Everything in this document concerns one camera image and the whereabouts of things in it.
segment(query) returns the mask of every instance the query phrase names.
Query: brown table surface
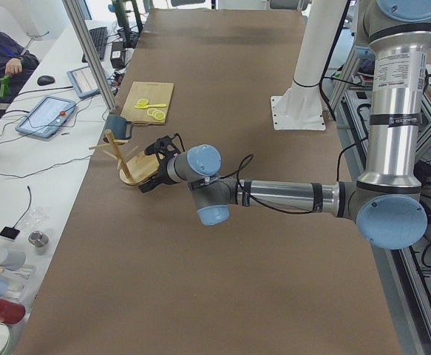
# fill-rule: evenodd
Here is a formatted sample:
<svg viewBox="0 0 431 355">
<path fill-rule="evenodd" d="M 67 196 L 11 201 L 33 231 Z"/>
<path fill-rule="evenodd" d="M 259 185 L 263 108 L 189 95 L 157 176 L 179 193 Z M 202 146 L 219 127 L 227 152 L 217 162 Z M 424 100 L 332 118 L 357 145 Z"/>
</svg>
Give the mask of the brown table surface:
<svg viewBox="0 0 431 355">
<path fill-rule="evenodd" d="M 336 127 L 275 132 L 269 98 L 291 77 L 304 31 L 294 11 L 154 10 L 133 81 L 174 83 L 165 126 L 215 145 L 222 173 L 335 180 Z M 348 220 L 231 207 L 200 224 L 185 184 L 142 195 L 92 157 L 15 355 L 399 354 L 370 245 Z"/>
</svg>

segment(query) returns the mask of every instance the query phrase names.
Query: wooden cutting board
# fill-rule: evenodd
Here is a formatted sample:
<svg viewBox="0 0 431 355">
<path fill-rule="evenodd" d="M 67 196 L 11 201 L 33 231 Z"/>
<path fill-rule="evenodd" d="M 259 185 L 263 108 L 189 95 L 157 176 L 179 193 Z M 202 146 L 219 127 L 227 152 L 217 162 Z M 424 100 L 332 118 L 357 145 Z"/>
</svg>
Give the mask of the wooden cutting board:
<svg viewBox="0 0 431 355">
<path fill-rule="evenodd" d="M 134 81 L 121 111 L 121 116 L 135 124 L 164 124 L 167 119 L 173 89 L 174 83 Z M 148 115 L 147 109 L 135 109 L 136 103 L 141 98 L 147 98 L 149 104 L 167 104 L 167 107 L 158 108 L 166 114 L 166 118 L 162 121 L 157 121 Z"/>
</svg>

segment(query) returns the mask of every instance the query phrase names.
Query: yellow object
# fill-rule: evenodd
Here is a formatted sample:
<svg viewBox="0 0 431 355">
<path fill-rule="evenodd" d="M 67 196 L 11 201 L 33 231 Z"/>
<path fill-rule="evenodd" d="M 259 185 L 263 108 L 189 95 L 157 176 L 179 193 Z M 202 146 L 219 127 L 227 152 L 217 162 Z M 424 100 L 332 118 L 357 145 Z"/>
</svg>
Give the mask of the yellow object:
<svg viewBox="0 0 431 355">
<path fill-rule="evenodd" d="M 173 90 L 173 83 L 136 81 L 132 84 L 132 88 L 128 93 L 128 97 L 121 111 L 121 116 L 135 124 L 163 125 L 169 118 L 169 107 L 171 106 Z M 160 108 L 161 111 L 166 113 L 166 119 L 164 121 L 157 121 L 152 116 L 148 115 L 145 109 L 135 109 L 135 105 L 141 98 L 147 98 L 149 103 L 167 104 L 167 107 Z"/>
<path fill-rule="evenodd" d="M 147 98 L 141 98 L 140 100 L 136 101 L 137 105 L 147 105 L 149 104 L 149 100 Z"/>
<path fill-rule="evenodd" d="M 157 109 L 156 111 L 153 112 L 152 117 L 156 121 L 164 121 L 164 119 L 166 118 L 166 113 Z"/>
<path fill-rule="evenodd" d="M 135 105 L 135 109 L 148 109 L 149 107 L 167 107 L 167 104 Z"/>
</svg>

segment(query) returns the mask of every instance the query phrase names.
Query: white pillar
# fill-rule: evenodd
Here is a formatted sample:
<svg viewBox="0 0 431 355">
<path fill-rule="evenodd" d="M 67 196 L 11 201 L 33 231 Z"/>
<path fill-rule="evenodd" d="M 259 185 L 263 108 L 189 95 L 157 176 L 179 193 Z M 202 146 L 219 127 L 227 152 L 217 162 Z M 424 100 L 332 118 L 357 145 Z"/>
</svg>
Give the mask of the white pillar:
<svg viewBox="0 0 431 355">
<path fill-rule="evenodd" d="M 305 86 L 320 82 L 345 0 L 313 0 L 294 79 Z M 325 130 L 319 88 L 294 81 L 283 96 L 271 96 L 274 129 Z"/>
</svg>

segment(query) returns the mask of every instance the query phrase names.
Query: black keyboard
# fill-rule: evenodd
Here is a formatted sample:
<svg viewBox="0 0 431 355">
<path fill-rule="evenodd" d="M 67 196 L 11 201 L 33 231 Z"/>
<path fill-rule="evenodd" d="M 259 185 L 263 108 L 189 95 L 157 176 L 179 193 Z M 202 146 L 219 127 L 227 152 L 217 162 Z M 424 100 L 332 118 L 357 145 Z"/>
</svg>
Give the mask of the black keyboard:
<svg viewBox="0 0 431 355">
<path fill-rule="evenodd" d="M 89 30 L 90 38 L 94 42 L 98 57 L 102 61 L 105 58 L 106 48 L 106 27 L 97 27 Z M 82 55 L 82 63 L 86 63 L 85 54 Z"/>
</svg>

